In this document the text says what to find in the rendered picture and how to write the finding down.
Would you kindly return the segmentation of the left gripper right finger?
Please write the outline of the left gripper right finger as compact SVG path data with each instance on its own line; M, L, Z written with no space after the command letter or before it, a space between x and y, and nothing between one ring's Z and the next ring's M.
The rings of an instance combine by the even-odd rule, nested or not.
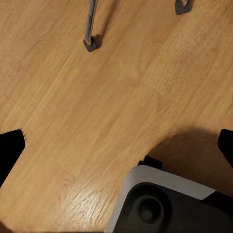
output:
M217 146L233 168L233 131L222 129Z

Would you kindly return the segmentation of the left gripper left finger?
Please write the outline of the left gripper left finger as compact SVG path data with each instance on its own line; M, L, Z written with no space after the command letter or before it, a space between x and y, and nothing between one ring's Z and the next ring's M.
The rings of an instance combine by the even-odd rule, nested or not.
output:
M21 129L0 134L0 187L25 149Z

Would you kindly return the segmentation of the swivel chair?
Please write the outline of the swivel chair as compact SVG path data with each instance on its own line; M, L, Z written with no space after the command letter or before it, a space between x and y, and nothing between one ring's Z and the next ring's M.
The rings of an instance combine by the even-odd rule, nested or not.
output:
M85 44L89 52L98 48L98 45L94 37L92 36L92 30L93 30L93 24L94 24L94 19L96 15L97 5L98 5L98 0L91 0L87 27L85 31L85 38L83 40L83 43ZM190 7L189 0L176 0L175 1L175 10L176 10L177 15L189 12L189 7Z

